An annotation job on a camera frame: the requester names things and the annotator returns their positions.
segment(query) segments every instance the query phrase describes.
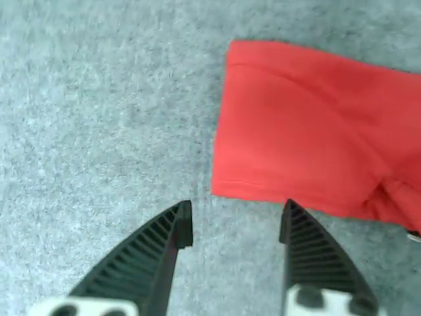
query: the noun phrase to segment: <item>red cloth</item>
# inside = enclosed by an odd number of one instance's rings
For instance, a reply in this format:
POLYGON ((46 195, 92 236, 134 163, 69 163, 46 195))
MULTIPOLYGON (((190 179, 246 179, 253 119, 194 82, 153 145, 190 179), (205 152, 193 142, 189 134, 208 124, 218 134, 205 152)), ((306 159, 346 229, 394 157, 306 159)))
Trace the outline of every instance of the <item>red cloth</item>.
POLYGON ((212 193, 421 232, 421 75, 234 41, 212 193))

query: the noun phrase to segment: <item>gray carpet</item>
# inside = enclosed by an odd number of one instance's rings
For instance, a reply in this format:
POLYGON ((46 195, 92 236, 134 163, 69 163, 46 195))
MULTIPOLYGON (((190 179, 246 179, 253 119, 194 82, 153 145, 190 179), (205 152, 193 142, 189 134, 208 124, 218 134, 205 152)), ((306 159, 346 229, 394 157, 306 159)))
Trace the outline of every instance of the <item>gray carpet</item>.
MULTIPOLYGON (((420 16, 419 0, 0 0, 0 315, 67 293, 181 199, 195 245, 168 314, 277 315, 281 205, 209 194, 228 44, 421 72, 420 16)), ((420 245, 391 224, 316 216, 398 315, 420 245)))

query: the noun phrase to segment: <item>floor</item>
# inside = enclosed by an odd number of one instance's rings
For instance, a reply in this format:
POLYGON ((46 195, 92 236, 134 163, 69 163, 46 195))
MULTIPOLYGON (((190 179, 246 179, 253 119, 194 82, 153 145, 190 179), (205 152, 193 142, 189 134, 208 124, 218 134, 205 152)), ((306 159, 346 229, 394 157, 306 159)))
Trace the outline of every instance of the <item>floor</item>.
MULTIPOLYGON (((278 315, 282 206, 209 194, 228 44, 421 72, 420 16, 419 0, 0 0, 0 315, 66 294, 182 199, 195 245, 168 315, 278 315)), ((394 225, 315 214, 400 315, 420 245, 394 225)))

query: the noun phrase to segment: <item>red fabric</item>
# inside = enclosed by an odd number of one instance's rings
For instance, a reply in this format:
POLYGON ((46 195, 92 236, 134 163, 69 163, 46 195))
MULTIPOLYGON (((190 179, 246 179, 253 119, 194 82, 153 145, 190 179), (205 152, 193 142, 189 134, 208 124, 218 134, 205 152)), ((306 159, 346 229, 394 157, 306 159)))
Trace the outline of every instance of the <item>red fabric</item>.
POLYGON ((421 231, 421 75, 234 41, 212 193, 421 231))

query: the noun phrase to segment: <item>screw hole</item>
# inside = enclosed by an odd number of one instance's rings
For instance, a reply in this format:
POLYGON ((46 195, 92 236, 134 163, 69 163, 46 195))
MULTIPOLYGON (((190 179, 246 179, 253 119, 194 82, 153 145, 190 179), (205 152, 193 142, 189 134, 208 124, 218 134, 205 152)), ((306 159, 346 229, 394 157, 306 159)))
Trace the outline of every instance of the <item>screw hole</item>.
POLYGON ((77 312, 73 305, 64 305, 56 309, 52 316, 76 316, 77 312))

